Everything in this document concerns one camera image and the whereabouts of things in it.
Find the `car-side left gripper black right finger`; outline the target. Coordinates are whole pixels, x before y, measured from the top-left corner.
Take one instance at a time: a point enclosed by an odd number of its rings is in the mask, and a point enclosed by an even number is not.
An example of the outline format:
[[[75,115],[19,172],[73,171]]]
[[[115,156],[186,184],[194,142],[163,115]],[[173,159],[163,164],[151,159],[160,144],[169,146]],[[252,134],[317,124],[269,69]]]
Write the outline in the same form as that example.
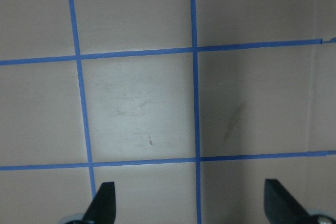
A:
[[[269,223],[318,223],[277,179],[264,181],[264,213]]]

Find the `car-side left gripper black left finger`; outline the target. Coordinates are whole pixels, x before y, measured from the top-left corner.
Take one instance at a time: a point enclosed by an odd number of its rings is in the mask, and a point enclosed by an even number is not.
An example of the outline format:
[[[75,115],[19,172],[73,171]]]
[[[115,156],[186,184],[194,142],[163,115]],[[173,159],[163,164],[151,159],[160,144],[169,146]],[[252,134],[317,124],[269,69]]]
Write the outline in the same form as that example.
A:
[[[114,224],[116,220],[116,191],[114,182],[101,184],[81,222]]]

